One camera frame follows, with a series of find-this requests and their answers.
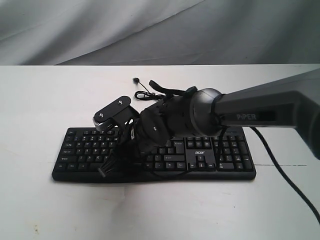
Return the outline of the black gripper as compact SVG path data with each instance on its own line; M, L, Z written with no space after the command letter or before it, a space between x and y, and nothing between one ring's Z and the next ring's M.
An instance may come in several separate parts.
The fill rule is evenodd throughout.
M97 170L102 177L121 172L134 160L142 158L156 147L165 145L171 137L172 134L160 113L146 108L124 128L117 150L111 150Z

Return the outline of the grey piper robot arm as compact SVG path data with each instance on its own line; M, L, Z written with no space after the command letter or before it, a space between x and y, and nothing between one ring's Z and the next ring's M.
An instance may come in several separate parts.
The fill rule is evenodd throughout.
M116 147L98 169L102 176L127 171L144 153L174 137L212 137L230 127L293 128L313 155L320 156L318 69L227 94L195 86L168 89L153 80L149 85L163 97L143 111L123 96L94 115L98 131L120 129Z

